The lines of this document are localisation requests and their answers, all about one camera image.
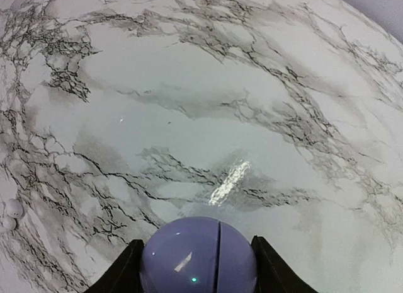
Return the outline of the purple earbud charging case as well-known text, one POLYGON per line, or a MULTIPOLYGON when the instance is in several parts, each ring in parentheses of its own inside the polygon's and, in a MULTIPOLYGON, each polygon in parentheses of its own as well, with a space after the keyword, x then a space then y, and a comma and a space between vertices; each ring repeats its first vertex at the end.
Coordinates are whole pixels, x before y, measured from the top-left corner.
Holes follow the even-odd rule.
POLYGON ((250 293, 257 283, 250 242, 209 217, 185 217, 160 228, 140 261, 144 292, 250 293))

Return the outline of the white earbud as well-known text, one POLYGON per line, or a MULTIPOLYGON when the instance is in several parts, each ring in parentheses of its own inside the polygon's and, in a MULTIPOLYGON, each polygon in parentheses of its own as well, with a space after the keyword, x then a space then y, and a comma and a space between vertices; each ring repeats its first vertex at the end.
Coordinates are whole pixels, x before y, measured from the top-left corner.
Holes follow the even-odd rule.
POLYGON ((15 198, 9 199, 4 204, 1 216, 1 233, 10 232, 17 227, 18 220, 23 217, 24 209, 21 202, 15 198))

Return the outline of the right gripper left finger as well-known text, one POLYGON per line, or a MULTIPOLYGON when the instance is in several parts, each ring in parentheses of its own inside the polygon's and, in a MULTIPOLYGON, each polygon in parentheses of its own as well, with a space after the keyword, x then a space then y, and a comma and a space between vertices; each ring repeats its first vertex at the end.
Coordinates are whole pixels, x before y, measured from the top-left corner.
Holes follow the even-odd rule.
POLYGON ((107 271, 84 293, 139 293, 140 259, 144 250, 141 239, 132 240, 107 271))

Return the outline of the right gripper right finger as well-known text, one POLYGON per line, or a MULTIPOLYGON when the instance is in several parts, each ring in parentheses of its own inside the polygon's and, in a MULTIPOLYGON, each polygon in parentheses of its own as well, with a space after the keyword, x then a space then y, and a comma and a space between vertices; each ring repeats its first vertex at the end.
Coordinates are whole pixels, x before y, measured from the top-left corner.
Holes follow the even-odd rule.
POLYGON ((262 236, 254 236, 251 241, 257 263, 257 283, 259 293, 317 293, 304 282, 262 236))

